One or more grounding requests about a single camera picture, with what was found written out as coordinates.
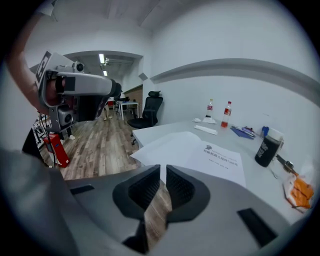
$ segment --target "plastic bottle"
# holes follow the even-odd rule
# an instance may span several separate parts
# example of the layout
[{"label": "plastic bottle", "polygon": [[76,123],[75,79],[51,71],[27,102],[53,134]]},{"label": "plastic bottle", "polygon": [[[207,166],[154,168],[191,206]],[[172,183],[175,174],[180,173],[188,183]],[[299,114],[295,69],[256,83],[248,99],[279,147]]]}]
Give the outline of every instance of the plastic bottle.
[{"label": "plastic bottle", "polygon": [[213,116],[212,113],[214,110],[214,106],[212,104],[212,101],[213,101],[213,99],[211,98],[210,104],[206,107],[206,115],[205,115],[206,118],[212,118],[212,116]]},{"label": "plastic bottle", "polygon": [[229,117],[231,115],[231,101],[228,101],[228,105],[226,105],[224,109],[224,115],[221,122],[222,127],[228,127]]}]

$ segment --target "wall molding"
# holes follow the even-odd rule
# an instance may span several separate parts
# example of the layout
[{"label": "wall molding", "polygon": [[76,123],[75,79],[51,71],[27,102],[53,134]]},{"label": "wall molding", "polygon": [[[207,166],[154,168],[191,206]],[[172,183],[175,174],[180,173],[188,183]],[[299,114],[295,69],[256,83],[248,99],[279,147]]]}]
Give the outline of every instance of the wall molding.
[{"label": "wall molding", "polygon": [[144,86],[143,84],[140,84],[140,85],[138,85],[138,86],[136,86],[136,87],[134,87],[134,88],[131,88],[130,90],[124,91],[123,93],[124,93],[124,94],[133,93],[133,92],[139,90],[140,88],[142,88],[143,86]]},{"label": "wall molding", "polygon": [[223,58],[205,60],[162,72],[151,77],[151,80],[154,84],[160,84],[173,80],[205,76],[241,77],[268,82],[298,93],[320,107],[319,81],[292,68],[258,59]]}]

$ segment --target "document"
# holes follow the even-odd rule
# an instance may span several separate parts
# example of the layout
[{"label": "document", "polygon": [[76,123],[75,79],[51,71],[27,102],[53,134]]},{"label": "document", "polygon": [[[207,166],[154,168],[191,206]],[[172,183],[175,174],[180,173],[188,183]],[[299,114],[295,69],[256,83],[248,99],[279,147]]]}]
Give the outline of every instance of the document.
[{"label": "document", "polygon": [[189,131],[163,136],[136,151],[131,157],[145,166],[161,165],[160,178],[164,183],[167,176],[166,165],[175,165],[246,187],[239,153],[202,141]]},{"label": "document", "polygon": [[223,178],[246,187],[240,154],[206,141],[199,143],[183,167]]}]

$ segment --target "camera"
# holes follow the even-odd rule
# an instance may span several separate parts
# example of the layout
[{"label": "camera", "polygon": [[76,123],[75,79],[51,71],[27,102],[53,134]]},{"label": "camera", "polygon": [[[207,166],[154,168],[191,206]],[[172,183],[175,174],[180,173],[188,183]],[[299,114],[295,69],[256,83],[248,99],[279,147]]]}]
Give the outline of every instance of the camera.
[{"label": "camera", "polygon": [[73,120],[73,111],[67,104],[58,107],[58,119],[62,128],[70,126]]},{"label": "camera", "polygon": [[85,69],[85,65],[83,65],[79,61],[76,61],[75,63],[73,63],[72,67],[74,68],[75,73],[83,73]]}]

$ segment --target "white table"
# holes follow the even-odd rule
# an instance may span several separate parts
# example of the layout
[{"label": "white table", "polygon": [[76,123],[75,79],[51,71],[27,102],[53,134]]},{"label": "white table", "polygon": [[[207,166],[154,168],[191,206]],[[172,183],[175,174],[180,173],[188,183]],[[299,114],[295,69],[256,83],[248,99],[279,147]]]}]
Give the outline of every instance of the white table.
[{"label": "white table", "polygon": [[119,113],[120,113],[120,116],[122,116],[122,121],[125,120],[124,119],[123,105],[136,105],[137,116],[139,118],[139,102],[136,102],[136,101],[126,101],[126,102],[117,101],[116,103],[119,105]]},{"label": "white table", "polygon": [[[262,139],[256,137],[254,140],[238,137],[229,127],[222,128],[221,122],[217,124],[195,123],[192,121],[176,122],[166,125],[159,125],[145,129],[133,131],[133,136],[139,144],[139,148],[169,134],[176,132],[192,132],[201,140],[218,145],[230,151],[238,152],[241,155],[242,165],[245,175],[246,188],[257,197],[264,200],[280,214],[282,214],[290,224],[306,216],[306,213],[300,213],[293,209],[285,199],[282,181],[289,174],[283,169],[283,166],[275,160],[269,167],[264,168],[255,161],[255,155],[262,143]],[[197,130],[195,125],[200,125],[217,130],[217,135]],[[298,159],[289,159],[283,150],[279,153],[285,160],[293,161],[297,164]]]}]

